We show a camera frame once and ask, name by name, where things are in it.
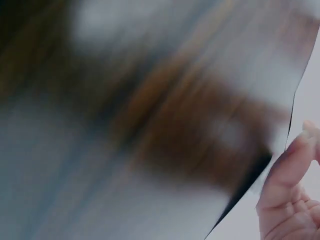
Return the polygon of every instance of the skin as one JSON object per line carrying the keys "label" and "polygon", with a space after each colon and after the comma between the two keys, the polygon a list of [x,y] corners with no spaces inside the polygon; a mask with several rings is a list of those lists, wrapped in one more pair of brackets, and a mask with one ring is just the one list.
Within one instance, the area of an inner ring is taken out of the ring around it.
{"label": "skin", "polygon": [[313,160],[320,163],[320,129],[305,121],[272,167],[256,206],[262,240],[320,240],[320,202],[300,184]]}

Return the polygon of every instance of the fingernail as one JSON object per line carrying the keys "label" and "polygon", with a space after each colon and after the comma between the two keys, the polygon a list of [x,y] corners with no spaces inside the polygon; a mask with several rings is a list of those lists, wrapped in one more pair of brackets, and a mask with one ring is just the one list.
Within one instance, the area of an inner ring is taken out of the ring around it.
{"label": "fingernail", "polygon": [[308,129],[303,129],[302,135],[303,135],[306,139],[310,139],[310,138],[312,138],[312,137],[314,136],[314,135],[312,134],[312,132],[310,132]]}
{"label": "fingernail", "polygon": [[308,128],[314,128],[314,127],[316,127],[316,125],[312,121],[310,121],[310,120],[303,121],[303,124],[302,124],[303,130],[308,129]]}

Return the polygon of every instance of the blurred dark object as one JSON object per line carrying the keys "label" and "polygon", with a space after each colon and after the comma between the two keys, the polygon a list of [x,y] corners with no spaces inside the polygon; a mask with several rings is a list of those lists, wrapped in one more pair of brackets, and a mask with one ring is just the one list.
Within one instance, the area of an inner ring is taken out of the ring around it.
{"label": "blurred dark object", "polygon": [[302,3],[5,1],[0,238],[204,239],[285,143]]}

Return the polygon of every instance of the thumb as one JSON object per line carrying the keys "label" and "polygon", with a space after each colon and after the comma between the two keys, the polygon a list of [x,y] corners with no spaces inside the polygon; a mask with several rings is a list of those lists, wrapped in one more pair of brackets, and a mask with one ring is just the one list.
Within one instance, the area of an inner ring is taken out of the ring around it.
{"label": "thumb", "polygon": [[292,201],[298,185],[315,158],[316,137],[303,131],[272,166],[257,210],[277,208]]}

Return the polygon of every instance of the finger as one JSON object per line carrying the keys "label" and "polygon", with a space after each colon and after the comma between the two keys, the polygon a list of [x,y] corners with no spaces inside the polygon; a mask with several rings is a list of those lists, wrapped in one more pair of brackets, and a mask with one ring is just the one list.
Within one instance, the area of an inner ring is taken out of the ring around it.
{"label": "finger", "polygon": [[277,160],[263,186],[257,209],[277,208],[291,202],[293,188],[306,174],[315,156],[316,139],[303,132]]}
{"label": "finger", "polygon": [[316,138],[315,160],[320,164],[320,129],[309,120],[303,122],[302,128],[310,137]]}

